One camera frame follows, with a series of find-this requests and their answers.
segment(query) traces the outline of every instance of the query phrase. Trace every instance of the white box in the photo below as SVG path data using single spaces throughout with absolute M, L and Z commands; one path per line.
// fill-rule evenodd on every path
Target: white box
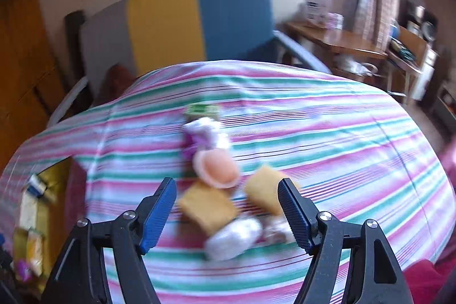
M 19 214 L 19 228 L 29 230 L 36 228 L 36 218 L 38 214 L 38 199 L 28 191 L 22 192 L 21 210 Z
M 331 0 L 306 0 L 304 10 L 307 23 L 326 28 L 330 8 Z

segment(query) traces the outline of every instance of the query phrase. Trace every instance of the striped bedsheet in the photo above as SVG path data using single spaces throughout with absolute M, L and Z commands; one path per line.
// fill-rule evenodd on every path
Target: striped bedsheet
M 114 219 L 177 180 L 194 181 L 181 154 L 183 111 L 194 102 L 222 107 L 242 180 L 264 163 L 300 184 L 320 210 L 382 227 L 402 268 L 435 261 L 456 217 L 455 195 L 434 151 L 403 108 L 371 86 L 315 71 L 241 61 L 171 66 L 139 78 L 118 100 L 92 108 L 26 141 L 0 178 L 0 230 L 11 247 L 20 187 L 31 173 L 74 156 L 87 171 L 92 222 Z M 144 262 L 162 303 L 292 303 L 310 258 L 296 244 L 259 242 L 238 258 L 208 262 L 204 241 L 175 206 Z M 349 251 L 343 251 L 333 303 L 341 301 Z M 106 270 L 122 303 L 113 254 Z

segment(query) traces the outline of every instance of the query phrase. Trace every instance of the yellow sponge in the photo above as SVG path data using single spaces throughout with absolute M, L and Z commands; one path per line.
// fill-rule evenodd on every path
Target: yellow sponge
M 195 182 L 177 201 L 182 213 L 212 236 L 237 215 L 238 209 L 221 189 Z
M 249 178 L 245 184 L 244 192 L 255 206 L 273 215 L 283 215 L 277 197 L 277 185 L 283 178 L 288 178 L 288 176 L 264 164 Z

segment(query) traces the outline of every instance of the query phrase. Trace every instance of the wooden floor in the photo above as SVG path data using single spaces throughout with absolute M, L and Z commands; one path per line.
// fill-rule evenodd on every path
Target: wooden floor
M 434 152 L 439 153 L 450 142 L 451 135 L 438 119 L 426 114 L 417 104 L 408 104 L 405 108 L 413 121 L 418 125 Z

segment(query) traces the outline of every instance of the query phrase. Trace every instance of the chair armrest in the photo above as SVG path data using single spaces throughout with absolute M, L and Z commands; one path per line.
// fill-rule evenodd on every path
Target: chair armrest
M 47 122 L 46 128 L 49 128 L 53 125 L 56 125 L 61 118 L 67 113 L 68 109 L 73 104 L 74 100 L 79 93 L 87 86 L 88 79 L 86 76 L 83 76 L 76 85 L 68 92 L 65 98 L 60 102 L 60 105 L 54 110 L 49 121 Z
M 332 75 L 332 72 L 328 69 L 328 67 L 312 53 L 306 50 L 302 45 L 295 42 L 279 30 L 274 30 L 273 33 L 280 44 L 282 44 L 287 51 L 293 55 L 293 57 L 296 57 L 303 64 L 305 69 L 320 71 Z

